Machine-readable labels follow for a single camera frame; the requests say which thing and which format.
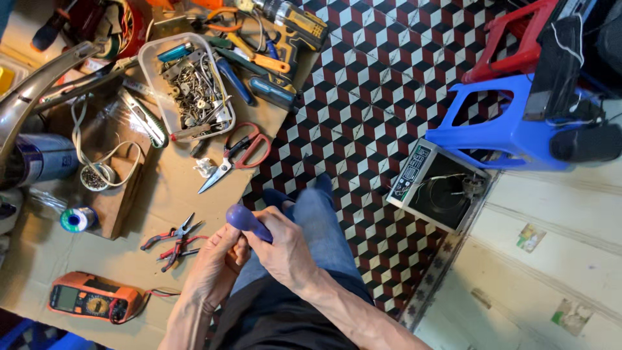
checkered floor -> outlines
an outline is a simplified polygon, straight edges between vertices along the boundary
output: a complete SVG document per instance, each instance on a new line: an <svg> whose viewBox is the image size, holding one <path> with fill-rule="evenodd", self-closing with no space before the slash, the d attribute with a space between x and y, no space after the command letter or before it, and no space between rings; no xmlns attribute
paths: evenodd
<svg viewBox="0 0 622 350"><path fill-rule="evenodd" d="M448 87L484 49L484 23L504 8L487 0L297 2L323 19L330 35L300 91L300 111L286 118L242 202L262 209L263 189L295 197L328 173L363 280L376 306L396 317L446 233L384 197L417 138L442 121L453 98ZM502 45L501 56L516 40ZM457 120L485 121L499 101L470 96Z"/></svg>

hand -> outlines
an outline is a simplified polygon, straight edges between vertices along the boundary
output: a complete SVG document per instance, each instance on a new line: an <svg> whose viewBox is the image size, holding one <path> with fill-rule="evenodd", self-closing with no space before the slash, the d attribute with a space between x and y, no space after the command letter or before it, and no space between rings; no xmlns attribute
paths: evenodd
<svg viewBox="0 0 622 350"><path fill-rule="evenodd" d="M211 314L231 291L250 257L246 237L240 230L225 224L199 250L183 285L182 296L198 298L203 310Z"/></svg>
<svg viewBox="0 0 622 350"><path fill-rule="evenodd" d="M282 285L296 293L307 286L318 273L300 226L291 222L276 207L253 212L272 233L272 244L252 232L244 231L248 244L255 250L261 265Z"/></svg>

purple rubber bulb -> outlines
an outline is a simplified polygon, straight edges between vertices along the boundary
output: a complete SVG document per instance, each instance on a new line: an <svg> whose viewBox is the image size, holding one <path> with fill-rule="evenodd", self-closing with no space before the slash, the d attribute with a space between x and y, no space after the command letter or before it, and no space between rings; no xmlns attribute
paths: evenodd
<svg viewBox="0 0 622 350"><path fill-rule="evenodd" d="M268 243L272 243L272 234L264 224L262 224L255 215L245 206L233 204L227 209L227 222L231 226L242 231L251 231L255 236Z"/></svg>

multimeter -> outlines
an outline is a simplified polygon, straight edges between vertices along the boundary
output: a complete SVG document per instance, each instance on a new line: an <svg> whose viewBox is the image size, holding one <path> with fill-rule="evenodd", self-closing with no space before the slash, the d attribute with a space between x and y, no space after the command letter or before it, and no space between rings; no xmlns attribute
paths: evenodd
<svg viewBox="0 0 622 350"><path fill-rule="evenodd" d="M141 294L133 288L109 285L88 273L70 272L52 283L47 308L71 316L123 323L141 302Z"/></svg>

yellow box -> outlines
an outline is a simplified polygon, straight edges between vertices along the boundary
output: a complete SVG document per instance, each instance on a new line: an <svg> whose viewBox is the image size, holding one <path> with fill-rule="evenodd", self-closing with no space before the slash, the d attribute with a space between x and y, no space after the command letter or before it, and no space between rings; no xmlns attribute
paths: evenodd
<svg viewBox="0 0 622 350"><path fill-rule="evenodd" d="M0 95L9 91L15 72L0 66Z"/></svg>

